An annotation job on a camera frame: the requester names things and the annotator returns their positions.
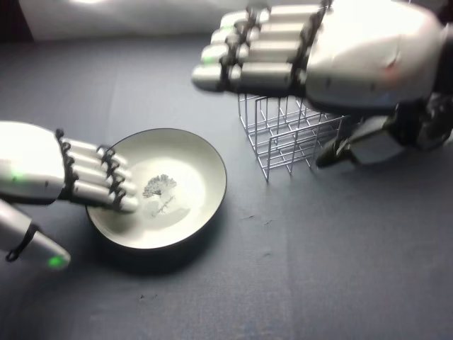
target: metal wire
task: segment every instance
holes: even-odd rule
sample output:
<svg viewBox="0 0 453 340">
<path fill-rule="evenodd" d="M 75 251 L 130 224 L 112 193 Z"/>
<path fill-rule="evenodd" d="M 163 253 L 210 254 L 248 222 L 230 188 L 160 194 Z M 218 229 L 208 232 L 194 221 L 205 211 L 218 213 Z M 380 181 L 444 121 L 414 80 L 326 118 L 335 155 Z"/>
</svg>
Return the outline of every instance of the metal wire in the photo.
<svg viewBox="0 0 453 340">
<path fill-rule="evenodd" d="M 305 161 L 311 168 L 323 145 L 339 136 L 345 119 L 316 112 L 294 97 L 239 95 L 238 110 L 266 181 L 270 170 L 282 166 L 292 174 L 298 161 Z"/>
</svg>

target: wire basket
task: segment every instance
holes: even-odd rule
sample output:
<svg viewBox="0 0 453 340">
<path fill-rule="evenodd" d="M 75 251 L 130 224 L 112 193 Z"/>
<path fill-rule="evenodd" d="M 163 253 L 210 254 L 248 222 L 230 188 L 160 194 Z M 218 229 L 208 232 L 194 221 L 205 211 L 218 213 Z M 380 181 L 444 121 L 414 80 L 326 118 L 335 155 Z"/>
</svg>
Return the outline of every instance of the wire basket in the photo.
<svg viewBox="0 0 453 340">
<path fill-rule="evenodd" d="M 265 180 L 270 170 L 305 161 L 311 169 L 323 145 L 345 129 L 347 117 L 316 112 L 300 98 L 238 95 L 239 118 Z"/>
</svg>

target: white robotic hand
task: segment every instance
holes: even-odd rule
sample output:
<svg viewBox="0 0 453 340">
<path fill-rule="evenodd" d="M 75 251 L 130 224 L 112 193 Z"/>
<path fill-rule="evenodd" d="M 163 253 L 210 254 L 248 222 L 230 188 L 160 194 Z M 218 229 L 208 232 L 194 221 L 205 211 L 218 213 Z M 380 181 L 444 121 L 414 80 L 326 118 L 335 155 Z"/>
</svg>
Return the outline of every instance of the white robotic hand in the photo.
<svg viewBox="0 0 453 340">
<path fill-rule="evenodd" d="M 11 204 L 48 205 L 68 200 L 123 213 L 138 207 L 127 161 L 110 147 L 70 140 L 61 130 L 0 122 L 0 250 L 64 268 L 68 253 Z"/>
<path fill-rule="evenodd" d="M 357 122 L 373 117 L 332 141 L 317 162 L 322 167 L 348 158 L 363 164 L 406 146 L 428 149 L 445 141 L 453 112 L 428 104 L 433 92 L 451 103 L 452 58 L 452 29 L 416 5 L 255 5 L 223 17 L 192 81 L 204 91 L 297 96 L 318 111 Z"/>
</svg>

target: gray tablecloth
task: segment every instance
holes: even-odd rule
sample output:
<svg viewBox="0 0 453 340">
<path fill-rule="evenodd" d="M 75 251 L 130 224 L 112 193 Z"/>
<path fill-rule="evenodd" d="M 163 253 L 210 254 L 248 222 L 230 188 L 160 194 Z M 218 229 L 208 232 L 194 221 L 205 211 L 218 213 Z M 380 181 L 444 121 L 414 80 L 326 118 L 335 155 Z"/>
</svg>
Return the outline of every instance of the gray tablecloth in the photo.
<svg viewBox="0 0 453 340">
<path fill-rule="evenodd" d="M 82 207 L 26 208 L 74 261 L 0 262 L 0 339 L 451 339 L 452 147 L 353 174 L 299 164 L 266 184 L 235 97 L 190 83 L 208 42 L 0 46 L 1 119 L 92 143 L 189 130 L 229 175 L 203 233 L 153 256 L 106 245 Z"/>
</svg>

